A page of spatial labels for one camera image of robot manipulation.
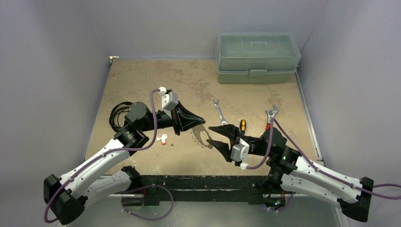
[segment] screwdriver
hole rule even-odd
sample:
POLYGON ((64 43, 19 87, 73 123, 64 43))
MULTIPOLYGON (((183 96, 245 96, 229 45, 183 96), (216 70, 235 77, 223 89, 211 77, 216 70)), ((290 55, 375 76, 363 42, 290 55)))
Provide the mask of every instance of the screwdriver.
POLYGON ((239 123, 239 130, 240 130, 241 136, 245 135, 245 129, 246 129, 246 121, 245 121, 245 119, 242 119, 239 123))

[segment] gray wall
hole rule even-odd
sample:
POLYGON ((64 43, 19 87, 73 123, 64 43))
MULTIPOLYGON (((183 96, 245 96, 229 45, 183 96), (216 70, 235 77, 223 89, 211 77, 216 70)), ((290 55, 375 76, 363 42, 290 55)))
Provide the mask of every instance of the gray wall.
POLYGON ((3 226, 45 225, 43 180, 83 160, 108 61, 80 1, 0 1, 3 226))
POLYGON ((83 0, 110 55, 214 56, 219 32, 293 31, 306 43, 329 0, 83 0))
MULTIPOLYGON (((331 0, 300 63, 325 164, 376 183, 401 183, 400 15, 397 0, 331 0)), ((372 201, 352 226, 400 226, 400 201, 372 201)))

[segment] toolbox latch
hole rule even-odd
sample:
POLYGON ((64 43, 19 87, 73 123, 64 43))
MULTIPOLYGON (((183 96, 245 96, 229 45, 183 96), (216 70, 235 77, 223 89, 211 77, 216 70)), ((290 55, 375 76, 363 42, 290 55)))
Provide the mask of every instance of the toolbox latch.
POLYGON ((264 78, 267 75, 267 70, 250 70, 249 78, 264 78))

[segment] open-end wrench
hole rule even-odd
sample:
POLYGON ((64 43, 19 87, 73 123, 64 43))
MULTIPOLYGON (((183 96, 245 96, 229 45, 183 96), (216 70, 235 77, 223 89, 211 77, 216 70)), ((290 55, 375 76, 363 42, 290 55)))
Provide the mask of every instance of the open-end wrench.
POLYGON ((271 119, 276 116, 276 114, 279 112, 279 108, 276 105, 273 105, 273 109, 271 110, 266 110, 267 113, 267 124, 266 124, 266 130, 270 128, 270 123, 271 123, 271 119))
POLYGON ((216 101, 214 101, 214 99, 213 99, 212 102, 213 102, 214 105, 216 106, 217 111, 218 111, 218 114, 220 115, 220 119, 221 119, 220 125, 226 125, 226 124, 228 124, 228 122, 227 122, 227 121, 224 119, 224 117, 223 117, 223 113, 222 113, 221 110, 220 110, 220 106, 218 105, 218 99, 216 99, 216 101))

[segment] toolbox lid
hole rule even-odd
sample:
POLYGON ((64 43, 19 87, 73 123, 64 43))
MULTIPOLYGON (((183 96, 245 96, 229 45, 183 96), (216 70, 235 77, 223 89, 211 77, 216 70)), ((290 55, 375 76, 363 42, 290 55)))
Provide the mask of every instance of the toolbox lid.
POLYGON ((291 32, 221 33, 219 71, 291 70, 301 58, 291 32))

